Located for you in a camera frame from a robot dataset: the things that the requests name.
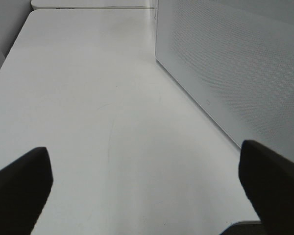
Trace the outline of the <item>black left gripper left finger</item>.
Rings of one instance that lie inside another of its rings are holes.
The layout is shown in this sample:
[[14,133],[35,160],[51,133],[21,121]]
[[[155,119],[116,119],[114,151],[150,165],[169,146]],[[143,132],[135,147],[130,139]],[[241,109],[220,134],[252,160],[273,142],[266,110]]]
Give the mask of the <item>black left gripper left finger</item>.
[[0,235],[29,235],[46,204],[53,174],[46,147],[0,170]]

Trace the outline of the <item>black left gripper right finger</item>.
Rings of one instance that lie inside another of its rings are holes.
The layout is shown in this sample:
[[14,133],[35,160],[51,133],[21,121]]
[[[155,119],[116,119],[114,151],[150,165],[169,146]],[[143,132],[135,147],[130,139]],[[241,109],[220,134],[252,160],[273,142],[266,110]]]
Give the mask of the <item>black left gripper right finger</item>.
[[294,235],[294,163],[245,140],[238,176],[267,234]]

